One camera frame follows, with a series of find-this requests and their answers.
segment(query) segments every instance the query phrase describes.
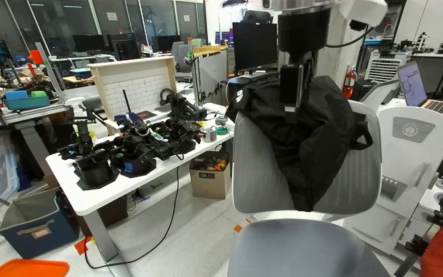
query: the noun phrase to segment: laptop screen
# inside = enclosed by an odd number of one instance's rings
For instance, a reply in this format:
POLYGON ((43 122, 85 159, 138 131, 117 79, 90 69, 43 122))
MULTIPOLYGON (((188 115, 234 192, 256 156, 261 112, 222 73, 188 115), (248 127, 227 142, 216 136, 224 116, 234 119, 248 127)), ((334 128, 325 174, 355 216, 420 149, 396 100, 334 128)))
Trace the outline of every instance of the laptop screen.
POLYGON ((408 106, 420 107, 427 101, 427 94, 416 62, 399 67, 398 77, 408 106))

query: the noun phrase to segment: orange tray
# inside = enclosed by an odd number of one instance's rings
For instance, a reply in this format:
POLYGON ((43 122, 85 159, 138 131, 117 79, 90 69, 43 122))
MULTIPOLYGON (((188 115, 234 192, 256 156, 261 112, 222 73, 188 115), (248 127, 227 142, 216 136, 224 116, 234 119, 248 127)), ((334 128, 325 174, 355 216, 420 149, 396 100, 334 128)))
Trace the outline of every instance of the orange tray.
POLYGON ((66 262, 14 259, 0 266, 0 277, 64 277, 66 262))

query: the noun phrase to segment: red fire extinguisher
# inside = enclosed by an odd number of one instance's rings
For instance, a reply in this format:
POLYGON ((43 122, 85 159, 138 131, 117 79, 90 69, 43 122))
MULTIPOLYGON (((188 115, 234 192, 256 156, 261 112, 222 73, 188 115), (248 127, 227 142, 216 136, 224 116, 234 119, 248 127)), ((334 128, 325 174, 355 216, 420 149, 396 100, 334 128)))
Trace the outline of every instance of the red fire extinguisher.
POLYGON ((348 63, 348 66, 346 67, 346 74, 345 74, 345 82, 343 84, 343 95, 348 94, 348 89, 350 88, 350 64, 348 63))
POLYGON ((351 67, 350 70, 350 84, 348 88, 348 94, 345 95, 347 99, 351 98, 351 95, 353 94, 353 88, 355 87, 355 80, 356 80, 356 68, 355 65, 351 67))

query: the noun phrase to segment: black bag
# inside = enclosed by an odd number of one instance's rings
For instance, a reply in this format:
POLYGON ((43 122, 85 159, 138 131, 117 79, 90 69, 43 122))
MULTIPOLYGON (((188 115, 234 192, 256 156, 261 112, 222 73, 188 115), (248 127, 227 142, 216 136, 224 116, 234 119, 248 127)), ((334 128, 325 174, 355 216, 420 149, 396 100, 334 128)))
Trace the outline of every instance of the black bag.
POLYGON ((243 112, 271 142, 276 162, 286 176, 295 209, 311 212, 339 172, 349 149, 371 146, 365 116, 353 113, 329 76, 313 77, 309 100, 302 103, 297 124, 285 121, 279 103, 279 80, 238 91, 226 115, 235 122, 243 112), (365 137, 366 144, 358 142, 365 137))

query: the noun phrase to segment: gray floor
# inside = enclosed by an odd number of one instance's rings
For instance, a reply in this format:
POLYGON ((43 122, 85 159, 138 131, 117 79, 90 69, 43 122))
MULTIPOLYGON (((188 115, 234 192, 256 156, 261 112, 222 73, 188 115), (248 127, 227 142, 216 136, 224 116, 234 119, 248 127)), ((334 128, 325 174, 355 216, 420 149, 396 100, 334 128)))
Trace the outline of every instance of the gray floor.
MULTIPOLYGON (((191 195, 190 184, 179 191, 177 207, 169 235, 151 254, 129 265, 135 277, 223 277, 227 274, 228 259, 232 244, 237 237, 236 225, 246 226, 246 216, 239 214, 232 205, 231 196, 225 200, 195 198, 191 195)), ((116 242, 126 260, 134 259, 151 249, 162 238, 170 221, 174 194, 153 205, 144 212, 133 210, 130 217, 110 228, 112 239, 116 242)), ((322 214, 304 212, 273 212, 260 214, 258 219, 290 217, 301 219, 320 219, 322 214)), ((53 250, 36 259, 65 261, 69 263, 69 277, 111 276, 107 268, 92 270, 84 256, 79 256, 73 242, 53 250)), ((102 265, 97 247, 87 244, 90 262, 102 265)), ((387 270, 394 272, 399 261, 375 251, 387 270)), ((16 251, 0 236, 0 265, 11 259, 20 258, 16 251)), ((418 276, 409 272, 408 277, 418 276)))

